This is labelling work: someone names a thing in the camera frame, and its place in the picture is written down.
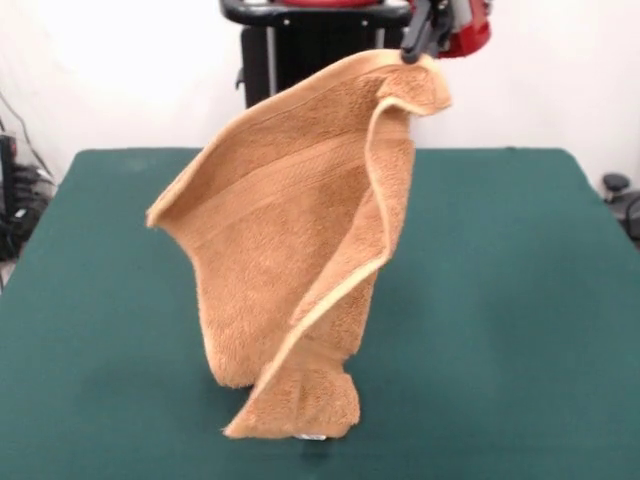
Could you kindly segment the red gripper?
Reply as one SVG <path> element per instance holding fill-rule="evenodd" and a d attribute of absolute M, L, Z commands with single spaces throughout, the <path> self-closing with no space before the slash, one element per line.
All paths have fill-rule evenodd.
<path fill-rule="evenodd" d="M 439 54 L 440 58 L 477 53 L 491 37 L 491 12 L 491 0 L 415 2 L 400 44 L 402 62 L 415 64 L 424 52 Z"/>

